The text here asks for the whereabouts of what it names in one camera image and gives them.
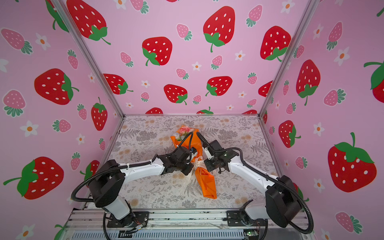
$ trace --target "orange bouquet wrap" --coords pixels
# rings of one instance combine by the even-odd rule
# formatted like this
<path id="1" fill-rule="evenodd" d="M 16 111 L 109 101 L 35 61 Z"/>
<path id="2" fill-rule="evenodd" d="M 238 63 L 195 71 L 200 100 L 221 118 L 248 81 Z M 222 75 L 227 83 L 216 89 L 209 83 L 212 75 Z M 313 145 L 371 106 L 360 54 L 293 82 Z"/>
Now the orange bouquet wrap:
<path id="1" fill-rule="evenodd" d="M 217 199 L 215 177 L 202 167 L 196 169 L 195 176 L 203 191 L 203 196 Z"/>
<path id="2" fill-rule="evenodd" d="M 185 131 L 186 130 L 188 131 L 189 129 L 192 129 L 192 128 L 189 128 L 189 127 L 182 125 L 176 132 L 179 134 L 184 134 Z M 200 141 L 199 137 L 196 135 L 196 132 L 198 132 L 198 131 L 199 131 L 198 129 L 196 129 L 196 128 L 194 129 L 194 132 L 193 132 L 194 134 L 193 134 L 192 142 L 191 142 L 191 148 L 194 147 L 197 150 L 197 155 L 195 158 L 192 159 L 192 162 L 195 162 L 195 159 L 197 159 L 198 157 L 203 156 L 203 147 L 201 146 L 201 141 Z M 191 136 L 188 136 L 187 139 L 183 142 L 183 144 L 182 144 L 183 147 L 186 147 L 186 148 L 189 147 L 190 137 Z M 171 136 L 170 138 L 172 139 L 172 142 L 175 145 L 175 147 L 177 147 L 177 145 L 179 145 L 181 143 L 181 141 L 176 140 L 175 136 Z"/>

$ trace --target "pink background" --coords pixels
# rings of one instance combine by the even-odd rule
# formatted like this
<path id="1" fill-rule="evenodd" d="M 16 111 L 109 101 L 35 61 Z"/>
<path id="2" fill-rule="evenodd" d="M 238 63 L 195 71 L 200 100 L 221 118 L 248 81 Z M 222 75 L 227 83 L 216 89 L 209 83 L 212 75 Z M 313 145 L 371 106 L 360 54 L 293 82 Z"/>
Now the pink background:
<path id="1" fill-rule="evenodd" d="M 270 135 L 279 156 L 284 172 L 302 190 L 304 199 L 309 198 L 308 206 L 314 215 L 314 229 L 317 239 L 325 239 L 324 232 L 329 232 L 329 239 L 380 239 L 379 216 L 384 213 L 382 207 L 382 170 L 383 154 L 382 126 L 384 103 L 374 98 L 371 88 L 371 75 L 379 65 L 363 67 L 366 62 L 382 62 L 384 16 L 376 14 L 384 7 L 382 1 L 337 1 L 321 2 L 311 23 L 304 34 L 301 44 L 304 53 L 291 60 L 289 69 L 275 93 L 274 102 L 268 108 L 267 129 L 274 126 L 276 131 Z M 343 22 L 343 34 L 337 46 L 328 51 L 328 35 L 334 25 Z M 320 37 L 313 39 L 318 25 L 323 26 Z M 334 59 L 338 50 L 349 47 L 350 58 L 339 66 Z M 296 81 L 300 68 L 311 59 L 321 74 L 319 87 L 308 103 L 296 92 Z M 283 95 L 285 80 L 290 82 L 286 96 Z M 345 100 L 334 107 L 323 103 L 324 97 L 333 89 L 344 89 Z M 292 115 L 286 113 L 287 106 L 295 102 L 297 109 Z M 278 135 L 278 127 L 286 120 L 293 121 L 297 136 L 295 144 L 286 148 Z M 321 136 L 314 134 L 314 124 L 321 122 L 324 131 Z M 356 147 L 367 151 L 375 162 L 376 178 L 367 186 L 353 192 L 343 192 L 332 181 L 328 165 L 328 151 L 340 142 L 352 144 L 351 132 L 356 135 Z M 295 160 L 305 157 L 307 168 L 299 169 Z M 321 193 L 314 187 L 314 179 L 321 179 L 325 187 Z M 335 214 L 345 212 L 353 215 L 363 226 L 360 235 L 346 231 L 335 219 Z"/>
<path id="2" fill-rule="evenodd" d="M 295 0 L 295 6 L 287 14 L 281 13 L 283 1 L 149 0 L 146 1 L 149 12 L 142 14 L 133 8 L 130 1 L 125 3 L 126 10 L 117 9 L 112 0 L 85 2 L 104 17 L 108 27 L 108 34 L 104 39 L 111 45 L 103 40 L 94 41 L 83 37 L 84 41 L 101 71 L 121 76 L 127 81 L 128 89 L 134 91 L 115 95 L 126 114 L 143 114 L 153 107 L 161 108 L 165 114 L 190 114 L 209 107 L 215 114 L 243 113 L 251 109 L 259 112 L 265 97 L 258 94 L 258 89 L 273 80 L 280 64 L 277 59 L 268 61 L 260 57 L 264 34 L 276 25 L 292 36 L 307 4 L 307 0 Z M 248 27 L 248 13 L 259 4 L 263 5 L 262 16 L 256 25 Z M 235 32 L 230 42 L 220 47 L 213 46 L 211 53 L 211 43 L 205 40 L 203 25 L 223 6 L 230 6 L 235 11 Z M 187 25 L 192 32 L 190 41 L 179 37 L 176 30 L 179 23 Z M 145 66 L 148 59 L 143 55 L 142 42 L 158 36 L 165 36 L 172 42 L 170 60 L 164 66 L 156 66 L 150 62 Z M 235 60 L 235 54 L 241 50 L 246 56 L 242 61 Z M 133 67 L 127 67 L 120 60 L 122 51 L 132 58 Z M 219 69 L 213 70 L 212 59 L 217 55 L 223 56 L 223 63 Z M 201 65 L 200 71 L 193 70 L 192 64 L 196 62 Z M 176 74 L 178 68 L 185 69 L 189 79 L 179 78 Z M 254 85 L 247 82 L 251 72 L 257 74 Z M 216 76 L 231 77 L 232 86 L 222 96 L 208 94 L 205 97 L 208 92 L 207 81 Z M 150 86 L 141 86 L 141 81 L 148 81 Z M 187 105 L 172 103 L 166 98 L 163 87 L 167 84 L 181 86 L 188 91 Z M 239 98 L 239 93 L 243 91 L 247 95 Z M 140 95 L 143 92 L 149 93 L 148 102 L 141 100 Z M 202 97 L 198 105 L 192 103 L 196 95 Z M 247 108 L 247 103 L 255 98 L 257 103 L 252 108 Z M 131 103 L 133 107 L 127 107 L 126 103 Z M 227 110 L 229 105 L 233 106 L 232 111 Z"/>
<path id="3" fill-rule="evenodd" d="M 33 159 L 45 156 L 55 161 L 64 170 L 64 179 L 56 188 L 44 196 L 28 200 L 21 197 L 17 191 L 19 180 L 1 185 L 0 204 L 3 219 L 0 226 L 2 239 L 15 239 L 24 225 L 35 224 L 34 235 L 30 239 L 54 239 L 60 228 L 56 224 L 64 225 L 74 207 L 79 204 L 67 201 L 72 190 L 84 180 L 80 170 L 85 172 L 87 165 L 93 161 L 102 161 L 105 151 L 99 147 L 102 137 L 109 145 L 119 118 L 114 118 L 114 108 L 105 96 L 99 83 L 90 82 L 91 73 L 87 62 L 77 48 L 72 36 L 63 31 L 56 23 L 53 30 L 53 17 L 49 14 L 45 1 L 6 1 L 0 9 L 0 28 L 9 28 L 19 32 L 33 47 L 31 55 L 23 54 L 12 48 L 0 36 L 0 59 L 9 61 L 5 65 L 7 72 L 0 71 L 1 101 L 11 89 L 16 89 L 23 95 L 26 107 L 24 113 L 12 118 L 4 110 L 0 112 L 0 132 L 2 133 L 0 151 L 2 154 L 1 183 L 15 177 L 21 177 L 22 169 Z M 38 45 L 36 33 L 47 37 L 51 45 L 46 50 Z M 75 70 L 68 62 L 67 51 L 72 49 L 79 61 Z M 61 69 L 71 80 L 72 86 L 80 92 L 74 91 L 72 101 L 67 105 L 55 104 L 40 95 L 34 88 L 34 81 L 43 72 Z M 98 102 L 105 105 L 108 119 L 103 130 L 97 131 L 91 120 L 91 108 Z M 81 103 L 87 110 L 87 119 L 82 120 L 77 111 Z M 52 128 L 53 122 L 65 119 L 71 124 L 71 129 L 65 133 L 56 132 Z M 20 129 L 27 121 L 38 124 L 37 135 L 25 137 Z M 79 134 L 85 136 L 84 144 L 78 144 Z M 73 171 L 70 160 L 74 152 L 79 152 L 81 163 Z M 79 196 L 84 196 L 86 189 L 82 189 Z"/>

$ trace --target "strawberry wallpaper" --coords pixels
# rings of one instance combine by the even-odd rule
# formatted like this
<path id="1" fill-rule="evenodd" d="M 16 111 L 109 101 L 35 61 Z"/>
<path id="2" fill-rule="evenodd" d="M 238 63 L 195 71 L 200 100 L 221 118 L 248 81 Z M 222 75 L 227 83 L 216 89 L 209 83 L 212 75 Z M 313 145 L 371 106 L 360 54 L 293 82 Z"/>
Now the strawberry wallpaper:
<path id="1" fill-rule="evenodd" d="M 257 113 L 307 0 L 67 0 L 126 114 Z"/>
<path id="2" fill-rule="evenodd" d="M 57 240 L 119 118 L 50 1 L 6 1 L 0 33 L 2 239 Z"/>
<path id="3" fill-rule="evenodd" d="M 317 239 L 380 239 L 384 3 L 319 3 L 264 118 Z"/>

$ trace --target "red strawberry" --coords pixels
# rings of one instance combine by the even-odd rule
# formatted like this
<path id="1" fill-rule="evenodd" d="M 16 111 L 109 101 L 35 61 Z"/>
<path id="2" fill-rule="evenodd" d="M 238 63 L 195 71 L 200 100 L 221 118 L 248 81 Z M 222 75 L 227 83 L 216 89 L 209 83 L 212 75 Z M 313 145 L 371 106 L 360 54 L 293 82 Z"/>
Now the red strawberry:
<path id="1" fill-rule="evenodd" d="M 67 132 L 71 129 L 71 124 L 67 120 L 62 119 L 54 121 L 52 127 L 56 132 Z"/>
<path id="2" fill-rule="evenodd" d="M 314 94 L 320 83 L 320 71 L 312 62 L 306 60 L 301 66 L 296 82 L 296 92 L 301 98 L 306 98 L 304 106 L 307 105 L 308 96 Z"/>
<path id="3" fill-rule="evenodd" d="M 95 105 L 93 105 L 91 109 L 91 117 L 96 129 L 98 131 L 101 131 L 104 128 L 105 123 L 107 121 L 108 112 L 105 106 L 101 104 L 100 98 L 99 98 L 99 102 L 95 103 Z"/>
<path id="4" fill-rule="evenodd" d="M 211 107 L 209 107 L 208 110 L 206 110 L 206 109 L 200 110 L 196 114 L 213 114 L 213 112 L 211 112 Z"/>
<path id="5" fill-rule="evenodd" d="M 368 153 L 353 145 L 341 142 L 328 152 L 328 165 L 335 186 L 344 192 L 356 191 L 370 184 L 376 177 L 376 167 Z"/>
<path id="6" fill-rule="evenodd" d="M 286 113 L 291 115 L 296 110 L 296 103 L 290 103 L 286 109 Z"/>
<path id="7" fill-rule="evenodd" d="M 265 60 L 273 60 L 283 55 L 291 42 L 291 35 L 279 26 L 271 27 L 264 35 L 260 56 Z"/>
<path id="8" fill-rule="evenodd" d="M 269 134 L 270 135 L 273 135 L 275 133 L 275 127 L 274 126 L 271 126 L 270 128 L 269 128 Z"/>
<path id="9" fill-rule="evenodd" d="M 93 160 L 90 164 L 88 164 L 87 168 L 85 169 L 85 173 L 80 171 L 81 174 L 85 175 L 84 181 L 92 177 L 96 173 L 97 168 L 99 167 L 99 164 L 100 164 L 99 161 Z"/>
<path id="10" fill-rule="evenodd" d="M 256 104 L 257 99 L 252 99 L 251 101 L 248 102 L 247 108 L 251 108 Z"/>
<path id="11" fill-rule="evenodd" d="M 7 180 L 3 185 L 20 179 L 17 191 L 26 199 L 37 199 L 56 188 L 64 178 L 63 169 L 52 159 L 38 157 L 22 170 L 22 176 Z"/>
<path id="12" fill-rule="evenodd" d="M 248 75 L 248 80 L 247 80 L 247 82 L 249 82 L 249 84 L 253 85 L 253 84 L 256 83 L 256 81 L 257 81 L 256 73 L 250 73 L 250 74 Z"/>
<path id="13" fill-rule="evenodd" d="M 210 93 L 213 96 L 221 96 L 227 92 L 229 87 L 232 85 L 232 78 L 228 76 L 214 77 L 207 82 L 207 94 Z"/>
<path id="14" fill-rule="evenodd" d="M 300 45 L 296 48 L 295 52 L 293 53 L 294 58 L 299 58 L 304 53 L 304 46 Z"/>
<path id="15" fill-rule="evenodd" d="M 217 10 L 204 23 L 203 33 L 205 40 L 213 45 L 220 47 L 228 43 L 235 32 L 235 11 L 229 6 Z"/>
<path id="16" fill-rule="evenodd" d="M 300 188 L 296 185 L 296 183 L 293 182 L 293 185 L 295 186 L 296 192 L 299 194 L 299 196 L 304 200 L 303 193 L 301 192 Z M 308 202 L 310 199 L 307 198 L 304 200 L 304 202 Z"/>
<path id="17" fill-rule="evenodd" d="M 373 96 L 384 103 L 384 62 L 368 62 L 364 64 L 364 67 L 369 65 L 380 65 L 371 76 L 371 90 Z"/>
<path id="18" fill-rule="evenodd" d="M 262 12 L 263 12 L 263 6 L 260 4 L 249 11 L 248 13 L 249 18 L 247 18 L 248 27 L 253 27 L 253 25 L 256 25 L 256 22 L 260 20 L 260 18 L 262 17 Z"/>
<path id="19" fill-rule="evenodd" d="M 115 75 L 115 74 L 103 73 L 103 75 L 104 75 L 105 79 L 107 80 L 108 85 L 114 94 L 117 94 L 117 95 L 124 94 L 127 91 L 133 92 L 133 90 L 128 90 L 128 84 L 124 80 L 124 78 L 122 78 L 118 75 Z"/>
<path id="20" fill-rule="evenodd" d="M 145 39 L 142 48 L 144 56 L 148 58 L 146 66 L 148 61 L 154 65 L 163 66 L 168 63 L 172 53 L 172 43 L 164 36 Z"/>
<path id="21" fill-rule="evenodd" d="M 126 66 L 133 67 L 132 58 L 128 54 L 126 54 L 125 52 L 120 53 L 120 59 L 123 63 L 125 63 Z"/>
<path id="22" fill-rule="evenodd" d="M 145 114 L 163 114 L 160 108 L 151 108 Z"/>
<path id="23" fill-rule="evenodd" d="M 340 104 L 344 101 L 346 95 L 343 89 L 338 89 L 337 91 L 333 89 L 324 97 L 324 104 L 333 107 L 337 103 Z"/>
<path id="24" fill-rule="evenodd" d="M 284 82 L 284 87 L 283 87 L 283 95 L 285 96 L 285 95 L 287 95 L 287 93 L 288 93 L 288 90 L 289 90 L 289 81 L 288 80 L 285 80 L 285 82 Z"/>
<path id="25" fill-rule="evenodd" d="M 300 169 L 307 168 L 307 166 L 308 166 L 308 162 L 307 162 L 307 159 L 305 157 L 296 158 L 295 163 L 296 163 L 296 166 Z"/>
<path id="26" fill-rule="evenodd" d="M 201 96 L 200 95 L 196 95 L 193 98 L 193 104 L 198 105 L 200 102 L 201 102 Z"/>
<path id="27" fill-rule="evenodd" d="M 100 149 L 104 151 L 105 150 L 105 141 L 103 138 L 99 139 L 99 145 L 100 145 Z"/>
<path id="28" fill-rule="evenodd" d="M 219 68 L 219 66 L 223 63 L 223 56 L 221 55 L 217 55 L 216 57 L 214 57 L 212 59 L 212 64 L 211 64 L 211 68 L 213 70 L 216 70 Z"/>
<path id="29" fill-rule="evenodd" d="M 132 7 L 136 11 L 140 11 L 141 14 L 147 14 L 147 12 L 149 12 L 149 6 L 147 5 L 147 2 L 143 0 L 130 0 L 130 1 L 132 4 Z"/>
<path id="30" fill-rule="evenodd" d="M 57 11 L 55 10 L 55 7 L 53 6 L 51 0 L 45 0 L 45 3 L 46 3 L 46 5 L 47 5 L 48 12 L 49 12 L 50 15 L 55 19 L 55 20 L 53 21 L 53 24 L 52 24 L 52 28 L 53 28 L 53 30 L 56 30 L 56 29 L 55 29 L 55 23 L 56 23 L 56 21 L 57 21 L 57 24 L 59 25 L 59 27 L 60 27 L 61 29 L 63 29 L 63 30 L 66 31 L 66 32 L 69 32 L 69 31 L 68 31 L 68 28 L 65 26 L 65 24 L 64 24 L 63 20 L 61 19 L 60 15 L 59 15 L 59 14 L 57 13 Z"/>
<path id="31" fill-rule="evenodd" d="M 169 101 L 172 103 L 182 103 L 185 102 L 187 105 L 187 102 L 185 101 L 188 97 L 188 92 L 185 88 L 167 84 L 164 86 L 164 93 L 166 94 Z"/>
<path id="32" fill-rule="evenodd" d="M 269 89 L 271 88 L 271 85 L 272 85 L 272 81 L 262 85 L 260 88 L 259 88 L 259 95 L 263 96 L 263 97 L 266 97 L 266 95 L 268 94 L 269 92 Z"/>
<path id="33" fill-rule="evenodd" d="M 80 153 L 75 152 L 71 159 L 71 168 L 72 170 L 76 170 L 80 165 Z"/>
<path id="34" fill-rule="evenodd" d="M 82 0 L 67 0 L 67 8 L 81 35 L 94 41 L 107 36 L 107 23 L 102 15 Z"/>
<path id="35" fill-rule="evenodd" d="M 242 114 L 257 114 L 257 111 L 251 109 L 251 110 L 248 110 L 248 111 L 246 111 L 246 112 L 244 112 L 244 113 L 242 113 Z"/>
<path id="36" fill-rule="evenodd" d="M 0 30 L 4 39 L 9 45 L 11 45 L 12 48 L 20 50 L 22 53 L 28 55 L 33 52 L 30 43 L 28 41 L 24 41 L 24 38 L 20 33 L 7 28 L 1 28 Z"/>
<path id="37" fill-rule="evenodd" d="M 296 137 L 296 127 L 290 120 L 280 124 L 278 131 L 281 140 L 287 148 L 290 148 L 295 144 L 295 138 L 301 138 L 301 136 Z"/>
<path id="38" fill-rule="evenodd" d="M 143 92 L 140 96 L 142 101 L 144 102 L 149 101 L 149 94 L 147 92 Z"/>
<path id="39" fill-rule="evenodd" d="M 264 124 L 266 124 L 266 120 L 268 119 L 268 113 L 265 110 L 265 114 L 263 116 Z"/>
<path id="40" fill-rule="evenodd" d="M 336 221 L 348 232 L 355 231 L 357 234 L 362 233 L 362 226 L 360 221 L 355 219 L 352 215 L 349 216 L 345 212 L 338 212 L 335 214 Z"/>
<path id="41" fill-rule="evenodd" d="M 72 49 L 70 49 L 68 50 L 68 55 L 68 62 L 73 67 L 73 69 L 77 69 L 77 67 L 79 66 L 79 61 L 76 58 L 76 54 L 74 53 L 74 51 L 72 51 Z"/>
<path id="42" fill-rule="evenodd" d="M 35 79 L 36 92 L 45 99 L 59 105 L 68 104 L 73 97 L 71 80 L 62 70 L 53 68 Z"/>
<path id="43" fill-rule="evenodd" d="M 17 90 L 10 90 L 3 98 L 3 103 L 6 105 L 4 111 L 11 117 L 20 116 L 24 113 L 25 100 L 23 95 Z"/>
<path id="44" fill-rule="evenodd" d="M 328 51 L 331 51 L 337 45 L 337 40 L 341 38 L 342 34 L 343 34 L 343 23 L 338 22 L 333 27 L 332 31 L 329 33 L 328 42 L 327 42 Z"/>
<path id="45" fill-rule="evenodd" d="M 178 24 L 176 26 L 176 30 L 179 37 L 184 38 L 184 40 L 189 41 L 192 39 L 192 32 L 188 29 L 186 25 Z"/>
<path id="46" fill-rule="evenodd" d="M 181 69 L 181 68 L 176 69 L 176 74 L 179 78 L 182 78 L 184 80 L 189 78 L 188 73 L 184 69 Z"/>
<path id="47" fill-rule="evenodd" d="M 84 108 L 84 105 L 77 105 L 77 111 L 79 111 L 79 117 L 81 117 L 82 120 L 87 119 L 87 109 Z"/>

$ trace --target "floral patterned surface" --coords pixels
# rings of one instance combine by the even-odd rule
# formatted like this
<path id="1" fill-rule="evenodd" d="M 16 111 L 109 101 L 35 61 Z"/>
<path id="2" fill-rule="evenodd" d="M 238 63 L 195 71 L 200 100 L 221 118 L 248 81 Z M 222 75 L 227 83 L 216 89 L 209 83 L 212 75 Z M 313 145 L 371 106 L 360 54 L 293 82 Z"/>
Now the floral patterned surface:
<path id="1" fill-rule="evenodd" d="M 181 125 L 198 128 L 209 142 L 216 139 L 222 147 L 239 147 L 247 161 L 270 173 L 276 172 L 256 116 L 128 116 L 109 159 L 118 163 L 139 162 L 155 154 L 170 153 L 174 146 L 169 136 Z M 195 168 L 188 176 L 173 172 L 129 182 L 120 195 L 133 208 L 238 208 L 249 199 L 264 198 L 240 176 L 230 172 L 218 174 L 218 170 L 212 172 L 217 199 L 205 198 L 196 181 Z"/>

